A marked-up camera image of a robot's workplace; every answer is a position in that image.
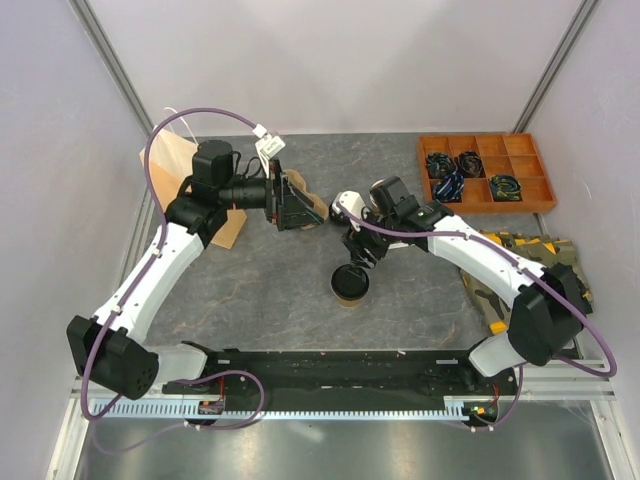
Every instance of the camouflage fabric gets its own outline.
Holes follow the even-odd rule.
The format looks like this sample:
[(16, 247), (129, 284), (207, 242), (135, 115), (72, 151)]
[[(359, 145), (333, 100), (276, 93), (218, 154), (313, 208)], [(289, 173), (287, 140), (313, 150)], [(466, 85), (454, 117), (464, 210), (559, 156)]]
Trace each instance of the camouflage fabric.
[[(586, 291), (584, 298), (593, 304), (593, 295), (589, 290), (584, 271), (578, 263), (576, 249), (571, 240), (551, 238), (549, 235), (522, 235), (508, 232), (484, 232), (488, 239), (511, 250), (521, 257), (540, 262), (547, 267), (556, 263), (570, 265)], [(462, 281), (473, 302), (482, 311), (491, 332), (497, 335), (506, 330), (511, 318), (511, 310), (489, 287), (476, 280), (464, 270), (460, 271)]]

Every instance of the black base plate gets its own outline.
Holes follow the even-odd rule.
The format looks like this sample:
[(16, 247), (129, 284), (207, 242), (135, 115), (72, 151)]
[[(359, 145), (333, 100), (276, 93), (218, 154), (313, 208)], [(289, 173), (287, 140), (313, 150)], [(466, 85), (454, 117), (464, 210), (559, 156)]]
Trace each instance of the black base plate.
[[(501, 395), (516, 391), (511, 369), (477, 381), (470, 391), (462, 381), (464, 367), (454, 360), (464, 358), (463, 350), (213, 352), (190, 345), (208, 354), (202, 377), (231, 369), (256, 375), (266, 391), (265, 411), (441, 410), (448, 395), (492, 397), (494, 383)], [(217, 394), (219, 383), (169, 383), (163, 392)], [(224, 392), (228, 411), (258, 404), (258, 388), (249, 379), (225, 377)]]

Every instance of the cardboard piece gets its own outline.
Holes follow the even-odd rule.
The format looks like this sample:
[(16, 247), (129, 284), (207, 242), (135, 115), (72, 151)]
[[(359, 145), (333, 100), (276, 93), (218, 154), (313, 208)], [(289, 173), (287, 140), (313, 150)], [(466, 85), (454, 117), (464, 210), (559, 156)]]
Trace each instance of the cardboard piece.
[[(185, 177), (191, 175), (191, 158), (198, 146), (178, 135), (163, 129), (151, 146), (149, 169), (153, 187), (160, 199), (162, 210), (176, 198)], [(144, 161), (144, 149), (140, 152)], [(225, 223), (211, 241), (212, 244), (231, 248), (247, 220), (244, 210), (228, 210)]]

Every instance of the orange compartment tray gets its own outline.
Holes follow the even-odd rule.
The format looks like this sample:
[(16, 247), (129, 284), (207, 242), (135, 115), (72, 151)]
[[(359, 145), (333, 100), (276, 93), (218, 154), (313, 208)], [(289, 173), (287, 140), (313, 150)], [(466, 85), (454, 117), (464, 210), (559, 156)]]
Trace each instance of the orange compartment tray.
[[(447, 153), (455, 158), (462, 152), (473, 150), (484, 166), (480, 178), (465, 178), (460, 202), (446, 203), (458, 214), (469, 213), (543, 213), (556, 205), (538, 149), (529, 133), (494, 133), (483, 135), (426, 135), (417, 146), (418, 168), (422, 176), (425, 200), (433, 200), (431, 191), (440, 180), (431, 178), (427, 171), (427, 155)], [(489, 190), (489, 178), (507, 174), (518, 179), (522, 186), (522, 200), (497, 202)]]

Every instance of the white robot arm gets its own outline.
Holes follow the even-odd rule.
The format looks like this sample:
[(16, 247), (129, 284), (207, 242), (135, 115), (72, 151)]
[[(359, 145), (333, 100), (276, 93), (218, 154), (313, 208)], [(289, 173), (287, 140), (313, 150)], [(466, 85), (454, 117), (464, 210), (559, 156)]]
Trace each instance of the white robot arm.
[[(351, 252), (352, 271), (366, 275), (363, 267), (372, 268), (402, 241), (463, 268), (512, 309), (509, 330), (483, 340), (468, 353), (468, 361), (481, 376), (492, 377), (527, 362), (545, 365), (582, 330), (578, 319), (522, 273), (528, 270), (583, 313), (590, 313), (581, 292), (584, 286), (571, 267), (546, 269), (494, 244), (439, 202), (419, 205), (397, 177), (375, 183), (370, 193), (373, 209), (351, 191), (340, 193), (331, 206), (332, 216), (347, 216), (351, 224), (343, 243)], [(380, 233), (390, 230), (396, 233)]]

